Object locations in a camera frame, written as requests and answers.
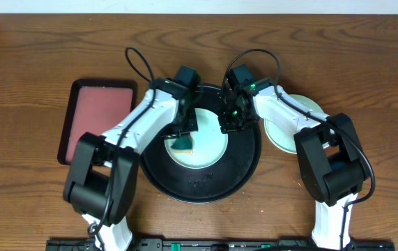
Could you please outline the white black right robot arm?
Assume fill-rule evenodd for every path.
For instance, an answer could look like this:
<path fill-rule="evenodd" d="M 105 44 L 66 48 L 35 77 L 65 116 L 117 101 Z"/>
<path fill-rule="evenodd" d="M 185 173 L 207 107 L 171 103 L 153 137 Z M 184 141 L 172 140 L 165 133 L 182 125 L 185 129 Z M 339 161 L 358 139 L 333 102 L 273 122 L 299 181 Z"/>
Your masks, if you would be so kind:
<path fill-rule="evenodd" d="M 358 194 L 365 180 L 375 179 L 352 120 L 316 112 L 269 79 L 224 87 L 222 101 L 222 132 L 241 131 L 264 119 L 293 137 L 301 179 L 316 201 L 312 240 L 319 248 L 349 248 L 351 209 L 369 199 Z"/>

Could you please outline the green yellow sponge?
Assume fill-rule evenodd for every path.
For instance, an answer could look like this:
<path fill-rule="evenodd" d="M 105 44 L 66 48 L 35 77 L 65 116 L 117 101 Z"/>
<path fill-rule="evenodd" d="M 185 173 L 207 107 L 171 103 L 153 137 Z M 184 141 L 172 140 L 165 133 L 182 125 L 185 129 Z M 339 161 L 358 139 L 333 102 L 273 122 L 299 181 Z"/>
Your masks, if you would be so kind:
<path fill-rule="evenodd" d="M 190 133 L 176 138 L 169 149 L 174 153 L 192 153 L 194 142 Z"/>

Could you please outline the mint green plate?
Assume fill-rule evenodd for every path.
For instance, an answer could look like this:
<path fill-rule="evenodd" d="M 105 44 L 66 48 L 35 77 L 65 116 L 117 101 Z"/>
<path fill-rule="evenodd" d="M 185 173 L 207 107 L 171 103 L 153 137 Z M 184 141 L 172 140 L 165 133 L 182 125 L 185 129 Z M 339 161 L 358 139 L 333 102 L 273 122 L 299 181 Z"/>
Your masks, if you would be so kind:
<path fill-rule="evenodd" d="M 315 112 L 323 113 L 321 107 L 310 98 L 298 94 L 290 94 L 290 96 L 303 105 L 313 109 Z M 264 120 L 263 124 L 269 140 L 277 148 L 287 153 L 296 154 L 296 145 L 292 136 L 287 135 L 273 122 Z"/>
<path fill-rule="evenodd" d="M 192 153 L 174 153 L 169 149 L 175 139 L 166 139 L 165 148 L 169 157 L 180 166 L 202 169 L 215 164 L 225 153 L 229 136 L 221 133 L 217 114 L 196 108 L 198 131 L 191 132 L 194 147 Z"/>

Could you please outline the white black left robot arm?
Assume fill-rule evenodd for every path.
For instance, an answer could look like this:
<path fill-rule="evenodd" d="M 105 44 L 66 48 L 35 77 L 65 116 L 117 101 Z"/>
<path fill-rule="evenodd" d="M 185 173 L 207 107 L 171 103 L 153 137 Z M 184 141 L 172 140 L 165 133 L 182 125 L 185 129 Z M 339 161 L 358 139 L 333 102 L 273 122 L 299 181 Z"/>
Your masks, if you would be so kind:
<path fill-rule="evenodd" d="M 160 131 L 187 122 L 197 91 L 195 82 L 153 80 L 120 123 L 78 140 L 63 199 L 88 222 L 97 250 L 128 249 L 132 232 L 125 217 L 135 195 L 139 157 Z"/>

